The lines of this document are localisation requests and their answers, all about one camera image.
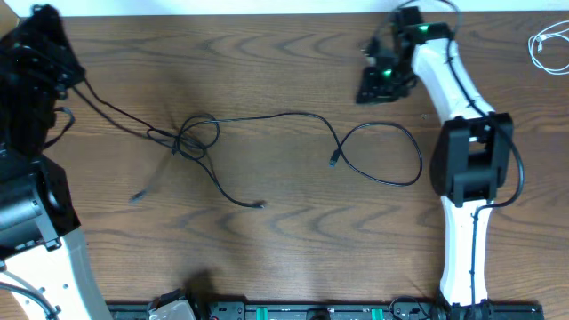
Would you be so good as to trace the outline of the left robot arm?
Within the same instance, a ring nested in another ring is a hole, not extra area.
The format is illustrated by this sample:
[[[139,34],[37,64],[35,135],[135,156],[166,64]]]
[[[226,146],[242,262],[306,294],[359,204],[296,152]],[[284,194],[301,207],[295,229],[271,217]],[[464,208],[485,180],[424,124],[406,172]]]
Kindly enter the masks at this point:
[[[1,288],[30,319],[111,317],[66,173],[44,155],[57,100],[84,78],[48,4],[1,39]]]

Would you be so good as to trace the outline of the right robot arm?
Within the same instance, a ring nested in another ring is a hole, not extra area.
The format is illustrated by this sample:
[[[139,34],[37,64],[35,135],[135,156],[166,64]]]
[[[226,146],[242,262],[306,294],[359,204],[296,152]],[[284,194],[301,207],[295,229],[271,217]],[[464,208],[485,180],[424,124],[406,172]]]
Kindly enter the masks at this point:
[[[509,159],[518,156],[513,121],[479,93],[464,67],[455,40],[458,29],[427,22],[414,1],[394,8],[384,21],[393,45],[373,35],[357,91],[358,104],[395,102],[423,83],[441,124],[429,178],[445,215],[445,264],[434,315],[488,319],[485,245],[496,197],[506,181]]]

